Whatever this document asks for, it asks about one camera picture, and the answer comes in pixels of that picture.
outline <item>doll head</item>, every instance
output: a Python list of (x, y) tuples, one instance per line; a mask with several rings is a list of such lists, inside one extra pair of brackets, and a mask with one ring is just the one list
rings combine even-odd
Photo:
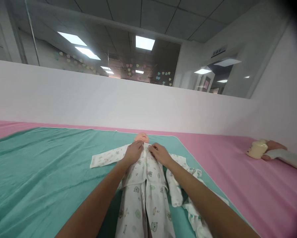
[(137, 140), (141, 140), (141, 141), (144, 141), (145, 143), (149, 143), (149, 137), (144, 132), (140, 132), (136, 135), (134, 141), (137, 141)]

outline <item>hand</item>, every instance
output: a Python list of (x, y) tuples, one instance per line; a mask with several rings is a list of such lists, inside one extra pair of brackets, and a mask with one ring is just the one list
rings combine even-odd
[(143, 150), (143, 143), (144, 141), (138, 140), (130, 144), (123, 159), (130, 162), (130, 165), (137, 162)]
[(154, 143), (148, 147), (148, 150), (156, 158), (158, 162), (167, 167), (173, 161), (166, 148), (158, 143)]

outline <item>forearm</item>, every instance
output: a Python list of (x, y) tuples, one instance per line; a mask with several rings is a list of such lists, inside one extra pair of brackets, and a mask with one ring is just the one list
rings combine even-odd
[(96, 237), (116, 189), (129, 166), (128, 161), (119, 161), (79, 206), (56, 237)]
[(171, 161), (167, 168), (217, 237), (259, 237), (237, 213), (178, 163)]

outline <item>printed baby garment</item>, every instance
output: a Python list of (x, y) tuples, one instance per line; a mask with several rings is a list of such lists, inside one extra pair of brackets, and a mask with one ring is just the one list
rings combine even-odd
[[(118, 162), (128, 146), (92, 156), (90, 168)], [(187, 166), (184, 157), (170, 155), (181, 166)], [(151, 155), (149, 144), (143, 144), (140, 158), (128, 168), (119, 187), (123, 192), (115, 237), (147, 238), (147, 218), (153, 238), (175, 237), (163, 165)]]

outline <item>pink mattress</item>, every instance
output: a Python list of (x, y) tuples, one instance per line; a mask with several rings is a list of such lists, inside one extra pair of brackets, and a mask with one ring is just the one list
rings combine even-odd
[[(0, 121), (0, 138), (34, 127), (139, 130)], [(144, 131), (177, 137), (261, 237), (297, 237), (297, 169), (245, 155), (249, 137)]]

